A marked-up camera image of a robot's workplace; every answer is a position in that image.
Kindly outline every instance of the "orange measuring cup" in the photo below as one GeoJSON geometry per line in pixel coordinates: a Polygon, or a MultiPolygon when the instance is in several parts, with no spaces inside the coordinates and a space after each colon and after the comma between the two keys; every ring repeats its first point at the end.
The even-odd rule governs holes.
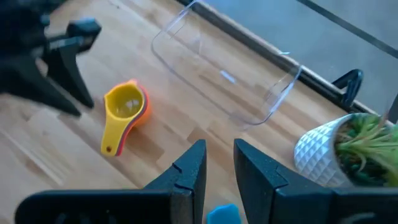
{"type": "Polygon", "coordinates": [[[119,156],[131,128],[145,123],[150,115],[148,95],[136,80],[129,80],[105,94],[104,101],[106,121],[101,153],[119,156]]]}

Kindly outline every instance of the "wood grain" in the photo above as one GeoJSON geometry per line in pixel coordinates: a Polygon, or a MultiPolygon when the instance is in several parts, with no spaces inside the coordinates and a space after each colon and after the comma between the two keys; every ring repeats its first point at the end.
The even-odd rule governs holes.
{"type": "Polygon", "coordinates": [[[191,57],[181,58],[174,50],[167,53],[185,62],[180,68],[186,71],[189,84],[206,95],[199,94],[173,77],[150,50],[154,36],[181,9],[174,0],[71,0],[52,14],[49,33],[81,17],[95,17],[103,26],[92,50],[77,60],[96,106],[76,119],[0,96],[1,223],[12,223],[18,203],[41,190],[139,189],[197,139],[206,139],[208,150],[204,215],[217,205],[235,203],[245,220],[234,176],[233,139],[244,138],[294,169],[293,148],[299,137],[345,113],[297,83],[267,123],[247,131],[231,128],[230,117],[208,99],[223,108],[255,110],[267,91],[263,81],[274,83],[285,73],[196,17],[185,25],[200,28],[197,34],[202,43],[187,46],[181,40],[178,44],[182,50],[200,51],[196,67],[191,57]],[[228,68],[237,77],[238,88],[214,78],[212,74],[220,68],[228,68]],[[153,115],[143,127],[131,131],[121,156],[104,157],[100,153],[105,124],[102,97],[131,78],[149,92],[153,115]]]}

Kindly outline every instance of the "green plant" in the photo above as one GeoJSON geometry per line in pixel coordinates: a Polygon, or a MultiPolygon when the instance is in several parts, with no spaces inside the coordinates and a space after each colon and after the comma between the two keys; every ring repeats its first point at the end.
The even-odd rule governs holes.
{"type": "Polygon", "coordinates": [[[387,114],[356,114],[338,130],[335,152],[356,185],[398,186],[398,128],[387,114]]]}

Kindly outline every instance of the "potted plant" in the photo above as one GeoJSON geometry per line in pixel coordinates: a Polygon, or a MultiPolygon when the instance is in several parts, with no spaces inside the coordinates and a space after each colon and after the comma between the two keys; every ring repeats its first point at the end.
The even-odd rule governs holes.
{"type": "Polygon", "coordinates": [[[398,186],[398,128],[384,116],[349,114],[304,134],[298,172],[330,187],[398,186]]]}

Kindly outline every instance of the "wooden table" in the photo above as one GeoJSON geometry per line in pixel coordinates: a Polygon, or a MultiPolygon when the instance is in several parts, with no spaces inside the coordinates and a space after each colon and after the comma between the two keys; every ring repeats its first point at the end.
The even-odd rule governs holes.
{"type": "MultiPolygon", "coordinates": [[[[243,138],[294,169],[293,148],[299,137],[345,114],[298,82],[266,124],[246,132],[226,129],[225,114],[189,86],[171,82],[170,72],[150,50],[153,37],[181,8],[174,0],[71,0],[52,14],[51,32],[86,16],[103,26],[92,50],[78,57],[96,107],[76,119],[0,96],[0,223],[12,223],[18,203],[41,190],[139,189],[197,139],[206,139],[208,150],[204,215],[217,205],[235,203],[244,217],[233,167],[233,139],[243,138]],[[102,97],[130,78],[147,88],[153,115],[145,126],[131,131],[121,156],[104,157],[100,154],[102,97]]],[[[207,21],[200,24],[209,40],[225,35],[224,44],[205,52],[220,63],[271,79],[284,74],[207,21]],[[239,51],[231,55],[232,48],[239,51]]]]}

